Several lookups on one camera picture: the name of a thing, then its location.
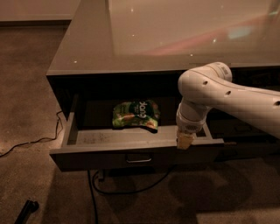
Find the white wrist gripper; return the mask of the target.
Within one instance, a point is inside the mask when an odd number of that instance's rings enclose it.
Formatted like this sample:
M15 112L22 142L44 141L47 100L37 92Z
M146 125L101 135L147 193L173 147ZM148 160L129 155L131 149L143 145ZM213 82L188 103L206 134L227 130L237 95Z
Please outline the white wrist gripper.
M198 133L202 130L206 119L200 119L198 121L192 121L189 118L183 116L183 114L177 110L176 124L178 126L177 131L177 148L180 150L188 149L195 139L193 133Z

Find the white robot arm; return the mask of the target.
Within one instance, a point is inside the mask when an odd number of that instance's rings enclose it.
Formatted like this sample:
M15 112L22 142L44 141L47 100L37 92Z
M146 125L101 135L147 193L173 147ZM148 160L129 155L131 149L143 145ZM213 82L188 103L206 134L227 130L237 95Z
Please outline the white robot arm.
M230 68L222 62L185 71L178 78L178 91L182 100L176 114L177 147L181 150L193 144L211 109L280 138L280 92L234 84Z

